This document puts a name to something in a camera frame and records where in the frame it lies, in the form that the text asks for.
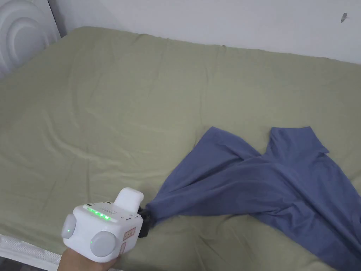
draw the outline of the hand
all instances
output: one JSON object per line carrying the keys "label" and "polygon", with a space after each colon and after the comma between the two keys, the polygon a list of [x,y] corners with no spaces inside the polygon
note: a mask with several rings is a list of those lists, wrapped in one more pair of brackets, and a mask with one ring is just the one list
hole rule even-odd
{"label": "hand", "polygon": [[61,256],[58,271],[107,271],[117,260],[118,258],[108,263],[96,263],[72,249],[67,249]]}

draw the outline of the wrinkled fabric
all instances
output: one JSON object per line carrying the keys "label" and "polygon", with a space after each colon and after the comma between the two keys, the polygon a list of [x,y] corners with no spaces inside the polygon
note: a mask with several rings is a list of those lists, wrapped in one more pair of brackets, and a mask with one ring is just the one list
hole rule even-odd
{"label": "wrinkled fabric", "polygon": [[272,128],[265,154],[210,128],[147,208],[174,215],[250,214],[342,271],[361,269],[361,200],[311,127]]}

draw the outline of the green bed sheet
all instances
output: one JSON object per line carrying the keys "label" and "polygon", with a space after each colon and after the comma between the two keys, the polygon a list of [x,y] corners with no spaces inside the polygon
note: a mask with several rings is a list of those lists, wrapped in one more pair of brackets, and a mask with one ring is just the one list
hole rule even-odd
{"label": "green bed sheet", "polygon": [[[210,126],[261,153],[311,126],[361,191],[361,66],[85,27],[0,81],[0,234],[61,254],[76,205],[144,204]],[[124,270],[331,270],[250,216],[171,218]]]}

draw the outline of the label sticker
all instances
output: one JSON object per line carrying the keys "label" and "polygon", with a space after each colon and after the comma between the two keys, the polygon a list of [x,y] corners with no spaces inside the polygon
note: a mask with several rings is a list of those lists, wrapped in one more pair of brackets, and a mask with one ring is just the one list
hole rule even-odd
{"label": "label sticker", "polygon": [[122,244],[122,246],[121,246],[121,248],[120,248],[119,255],[124,253],[126,244],[127,244],[127,242],[124,242],[124,243]]}
{"label": "label sticker", "polygon": [[124,233],[123,241],[127,240],[129,237],[132,237],[135,234],[135,228],[132,228],[130,231]]}

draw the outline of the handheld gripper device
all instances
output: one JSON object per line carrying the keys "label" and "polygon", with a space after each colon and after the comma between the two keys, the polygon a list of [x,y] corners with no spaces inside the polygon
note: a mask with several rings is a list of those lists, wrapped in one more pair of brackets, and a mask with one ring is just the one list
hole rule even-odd
{"label": "handheld gripper device", "polygon": [[94,262],[108,262],[134,248],[148,234],[149,213],[139,207],[143,194],[124,188],[112,203],[77,206],[64,222],[64,244]]}

